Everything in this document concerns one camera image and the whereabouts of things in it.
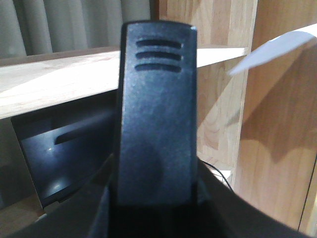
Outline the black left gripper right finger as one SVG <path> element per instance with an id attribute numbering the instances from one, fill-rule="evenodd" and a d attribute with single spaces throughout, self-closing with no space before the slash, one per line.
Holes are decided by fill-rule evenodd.
<path id="1" fill-rule="evenodd" d="M 199 179 L 208 200 L 216 210 L 220 225 L 229 237 L 235 238 L 307 238 L 256 209 L 221 183 L 204 165 L 198 163 Z"/>

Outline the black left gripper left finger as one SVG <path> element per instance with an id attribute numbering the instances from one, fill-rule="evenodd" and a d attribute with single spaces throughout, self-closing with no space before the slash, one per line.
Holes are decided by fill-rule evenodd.
<path id="1" fill-rule="evenodd" d="M 39 221 L 16 232 L 16 238 L 108 238 L 114 156 L 70 199 Z"/>

